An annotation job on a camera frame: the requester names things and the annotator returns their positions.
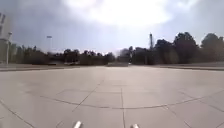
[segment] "paved plaza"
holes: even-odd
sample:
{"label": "paved plaza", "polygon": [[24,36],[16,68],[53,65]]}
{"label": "paved plaza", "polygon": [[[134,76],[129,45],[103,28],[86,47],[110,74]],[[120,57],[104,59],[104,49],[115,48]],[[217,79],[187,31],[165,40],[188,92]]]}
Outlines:
{"label": "paved plaza", "polygon": [[224,128],[224,72],[84,67],[0,72],[0,128]]}

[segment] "street lamp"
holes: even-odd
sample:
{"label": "street lamp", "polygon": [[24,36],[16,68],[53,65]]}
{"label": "street lamp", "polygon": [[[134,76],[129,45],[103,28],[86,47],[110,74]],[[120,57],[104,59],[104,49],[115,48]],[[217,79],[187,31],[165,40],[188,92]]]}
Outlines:
{"label": "street lamp", "polygon": [[47,36],[47,39],[49,39],[50,41],[50,48],[49,48],[49,52],[51,51],[51,39],[52,39],[52,36]]}
{"label": "street lamp", "polygon": [[9,64],[9,40],[10,40],[11,36],[12,36],[12,33],[9,32],[8,36],[7,36],[7,39],[6,39],[6,44],[7,44],[6,65]]}

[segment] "stone tile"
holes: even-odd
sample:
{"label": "stone tile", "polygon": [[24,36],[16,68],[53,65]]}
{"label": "stone tile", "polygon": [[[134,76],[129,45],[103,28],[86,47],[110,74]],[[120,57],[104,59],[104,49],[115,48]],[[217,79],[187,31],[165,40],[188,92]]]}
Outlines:
{"label": "stone tile", "polygon": [[92,83],[88,83],[86,85],[78,85],[73,86],[70,89],[74,89],[76,91],[86,91],[86,92],[92,92],[98,85],[92,85]]}
{"label": "stone tile", "polygon": [[9,111],[0,104],[0,119],[9,115]]}
{"label": "stone tile", "polygon": [[224,113],[199,101],[169,106],[192,128],[216,128],[224,121]]}
{"label": "stone tile", "polygon": [[121,93],[121,88],[114,86],[99,86],[95,92]]}
{"label": "stone tile", "polygon": [[122,108],[121,94],[94,92],[82,103],[98,107]]}
{"label": "stone tile", "polygon": [[9,106],[13,106],[16,114],[37,128],[55,128],[76,107],[32,95],[11,102]]}
{"label": "stone tile", "polygon": [[0,128],[31,128],[31,126],[17,116],[10,114],[5,118],[0,119]]}
{"label": "stone tile", "polygon": [[89,94],[90,92],[67,90],[57,94],[55,99],[80,104]]}
{"label": "stone tile", "polygon": [[189,128],[170,110],[158,108],[125,109],[125,127],[138,124],[141,128]]}
{"label": "stone tile", "polygon": [[72,128],[76,121],[81,121],[85,128],[122,128],[123,112],[121,109],[79,106],[57,128]]}
{"label": "stone tile", "polygon": [[180,89],[181,92],[194,97],[194,98],[202,98],[205,96],[210,96],[214,93],[222,91],[223,88],[220,86],[189,86],[183,87]]}
{"label": "stone tile", "polygon": [[202,98],[201,101],[206,104],[209,104],[221,111],[224,111],[223,98],[224,98],[224,92],[220,92],[220,93],[214,94],[212,96]]}
{"label": "stone tile", "polygon": [[124,108],[160,106],[162,103],[152,93],[123,93]]}
{"label": "stone tile", "polygon": [[47,86],[47,87],[41,87],[32,91],[29,91],[29,94],[48,97],[48,98],[54,98],[56,94],[64,91],[65,89],[63,87],[53,87],[53,86]]}
{"label": "stone tile", "polygon": [[224,128],[224,123],[220,124],[217,128]]}
{"label": "stone tile", "polygon": [[122,87],[122,92],[123,93],[129,93],[129,92],[139,92],[140,93],[140,92],[150,92],[150,91],[141,86],[125,86],[125,87]]}
{"label": "stone tile", "polygon": [[192,100],[193,98],[176,91],[153,92],[163,105],[176,104]]}

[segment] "treeline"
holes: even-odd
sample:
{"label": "treeline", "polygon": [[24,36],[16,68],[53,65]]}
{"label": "treeline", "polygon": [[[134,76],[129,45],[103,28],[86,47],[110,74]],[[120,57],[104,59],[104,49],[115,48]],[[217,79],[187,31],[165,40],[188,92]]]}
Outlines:
{"label": "treeline", "polygon": [[199,62],[224,61],[223,37],[209,33],[197,45],[188,32],[179,33],[173,42],[159,39],[150,49],[136,47],[121,50],[119,61],[133,64],[188,64]]}
{"label": "treeline", "polygon": [[[6,61],[7,44],[5,40],[0,40],[0,62]],[[17,46],[9,44],[9,63],[36,64],[36,65],[105,65],[115,61],[112,53],[103,55],[94,51],[66,49],[63,53],[44,53],[37,47]]]}
{"label": "treeline", "polygon": [[[0,40],[0,61],[6,60],[7,45]],[[9,62],[23,64],[68,64],[68,65],[105,65],[109,62],[127,62],[138,65],[187,64],[198,62],[224,61],[223,37],[209,33],[197,45],[188,32],[179,33],[173,42],[157,40],[151,48],[124,48],[117,58],[112,53],[103,55],[94,51],[66,49],[63,53],[44,53],[37,47],[9,44]]]}

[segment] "sky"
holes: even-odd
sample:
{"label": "sky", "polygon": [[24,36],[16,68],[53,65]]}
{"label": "sky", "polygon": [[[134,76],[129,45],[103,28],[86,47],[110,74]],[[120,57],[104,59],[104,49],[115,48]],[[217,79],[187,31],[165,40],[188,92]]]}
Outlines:
{"label": "sky", "polygon": [[114,52],[149,47],[190,32],[198,44],[207,33],[224,35],[223,0],[0,0],[11,18],[12,41],[43,51],[66,48]]}

